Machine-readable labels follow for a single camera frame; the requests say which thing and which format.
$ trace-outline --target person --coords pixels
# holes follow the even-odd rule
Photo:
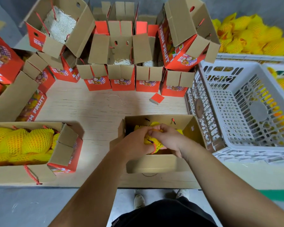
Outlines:
[[[232,173],[209,151],[166,124],[142,127],[124,137],[49,226],[106,226],[126,163],[153,152],[153,145],[144,144],[146,133],[187,161],[223,226],[284,227],[281,208]],[[137,195],[134,201],[137,209],[121,215],[112,226],[216,226],[209,214],[185,198],[185,193],[180,190],[177,199],[163,199],[148,206]]]

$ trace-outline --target black pants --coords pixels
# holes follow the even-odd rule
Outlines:
[[[122,214],[112,222],[112,226],[192,226],[192,221],[193,226],[216,226],[211,215],[182,196],[178,199],[162,199]]]

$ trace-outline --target person's right hand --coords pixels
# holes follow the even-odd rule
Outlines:
[[[159,140],[168,149],[173,150],[173,154],[179,158],[185,157],[185,153],[181,151],[183,150],[182,147],[189,145],[189,142],[192,141],[188,137],[180,134],[176,129],[164,123],[154,126],[152,130],[148,131],[148,134]]]

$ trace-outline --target person's left hand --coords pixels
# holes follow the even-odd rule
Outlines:
[[[144,136],[151,129],[151,126],[144,126],[135,130],[125,136],[112,151],[120,151],[120,153],[125,156],[126,161],[138,159],[146,154],[152,153],[154,151],[154,146],[152,144],[144,144]]]

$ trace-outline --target hand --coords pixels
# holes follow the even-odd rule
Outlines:
[[[154,151],[153,145],[144,144],[144,136],[146,133],[151,130],[151,126],[144,126],[129,135],[125,136],[121,142],[119,142],[113,150],[120,151],[125,160],[138,159],[146,154],[150,154]]]
[[[159,140],[168,149],[171,149],[173,154],[179,158],[182,158],[185,155],[185,153],[181,151],[182,146],[185,145],[185,143],[192,141],[180,134],[176,129],[164,123],[154,126],[152,130],[148,131],[148,134]]]

